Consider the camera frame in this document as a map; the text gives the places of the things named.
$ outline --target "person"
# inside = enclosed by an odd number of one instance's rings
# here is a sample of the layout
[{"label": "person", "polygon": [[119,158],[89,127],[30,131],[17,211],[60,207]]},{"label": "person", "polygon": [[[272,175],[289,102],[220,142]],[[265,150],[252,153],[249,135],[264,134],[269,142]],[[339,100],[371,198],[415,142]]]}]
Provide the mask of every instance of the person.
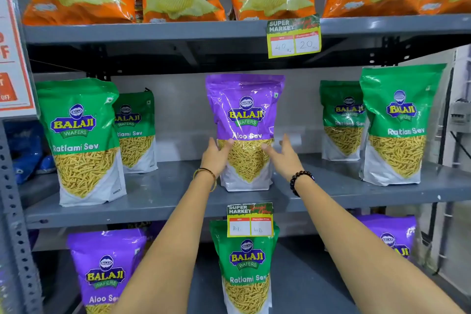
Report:
[{"label": "person", "polygon": [[[219,176],[233,143],[228,141],[219,150],[210,138],[201,167]],[[303,167],[287,135],[281,143],[281,153],[266,144],[262,147],[276,171],[290,181]],[[197,173],[112,314],[186,313],[204,211],[213,184],[210,172]],[[385,246],[309,176],[300,176],[295,189],[363,314],[463,314],[432,280]]]}]

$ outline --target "finger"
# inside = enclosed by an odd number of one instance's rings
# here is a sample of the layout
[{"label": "finger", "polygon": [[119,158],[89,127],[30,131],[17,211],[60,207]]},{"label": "finger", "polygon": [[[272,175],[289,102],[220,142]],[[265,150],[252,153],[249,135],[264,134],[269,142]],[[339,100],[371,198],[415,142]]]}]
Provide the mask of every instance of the finger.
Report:
[{"label": "finger", "polygon": [[279,154],[276,152],[276,150],[274,150],[274,149],[272,148],[271,145],[268,145],[268,144],[263,143],[263,144],[261,145],[261,147],[262,147],[262,150],[263,150],[264,152],[266,152],[270,158],[274,158],[274,157],[276,157],[276,156],[279,155]]},{"label": "finger", "polygon": [[285,135],[283,135],[283,140],[282,140],[282,143],[281,143],[281,152],[284,154],[285,151],[289,150],[289,149],[292,150],[291,142],[290,142],[290,138],[285,133]]},{"label": "finger", "polygon": [[208,149],[211,149],[211,148],[214,148],[214,147],[217,148],[216,142],[214,141],[213,137],[209,137]]},{"label": "finger", "polygon": [[222,147],[221,152],[227,157],[233,145],[234,145],[234,139],[229,139],[226,142],[226,144],[224,144],[224,146]]}]

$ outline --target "hand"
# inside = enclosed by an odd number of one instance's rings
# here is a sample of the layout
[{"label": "hand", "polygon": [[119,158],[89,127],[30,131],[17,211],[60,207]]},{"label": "hand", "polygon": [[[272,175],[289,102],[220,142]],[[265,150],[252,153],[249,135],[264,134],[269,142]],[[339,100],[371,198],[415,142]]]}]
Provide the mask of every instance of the hand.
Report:
[{"label": "hand", "polygon": [[297,172],[304,170],[298,155],[293,150],[290,138],[285,134],[280,141],[281,154],[274,150],[268,144],[262,144],[262,149],[266,152],[273,162],[276,171],[287,181],[290,181]]},{"label": "hand", "polygon": [[227,156],[233,145],[234,140],[229,139],[226,144],[224,144],[224,147],[219,150],[214,139],[212,137],[209,138],[208,149],[203,153],[200,167],[212,171],[217,179],[221,171],[226,167]]}]

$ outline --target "person's left arm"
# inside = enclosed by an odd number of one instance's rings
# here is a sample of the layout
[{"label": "person's left arm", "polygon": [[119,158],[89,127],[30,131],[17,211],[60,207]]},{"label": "person's left arm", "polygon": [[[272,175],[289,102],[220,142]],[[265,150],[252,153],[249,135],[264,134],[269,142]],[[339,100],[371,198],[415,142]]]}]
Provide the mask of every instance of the person's left arm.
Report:
[{"label": "person's left arm", "polygon": [[[233,145],[218,150],[209,139],[201,167],[218,177]],[[200,171],[144,256],[112,314],[185,314],[213,176]]]}]

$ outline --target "orange border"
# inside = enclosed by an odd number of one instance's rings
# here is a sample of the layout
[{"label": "orange border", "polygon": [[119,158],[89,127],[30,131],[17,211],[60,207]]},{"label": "orange border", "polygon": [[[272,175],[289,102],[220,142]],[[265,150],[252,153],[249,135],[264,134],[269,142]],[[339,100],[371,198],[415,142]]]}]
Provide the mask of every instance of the orange border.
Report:
[{"label": "orange border", "polygon": [[23,71],[23,78],[25,79],[25,86],[26,86],[27,91],[28,91],[28,98],[29,98],[30,105],[25,106],[25,107],[14,107],[14,108],[4,108],[4,109],[0,108],[0,111],[15,110],[15,109],[32,109],[32,108],[34,108],[34,101],[32,100],[32,95],[31,95],[31,84],[30,84],[29,79],[28,79],[29,75],[25,70],[26,60],[25,60],[25,55],[23,54],[23,47],[20,44],[20,37],[18,35],[18,30],[17,30],[18,23],[16,22],[15,13],[13,12],[13,10],[11,8],[11,0],[7,0],[7,4],[8,4],[8,11],[10,13],[10,22],[11,22],[11,26],[12,26],[12,29],[13,29],[13,34],[15,36],[16,50],[18,51],[18,54],[20,56],[19,58],[20,58],[21,70]]}]

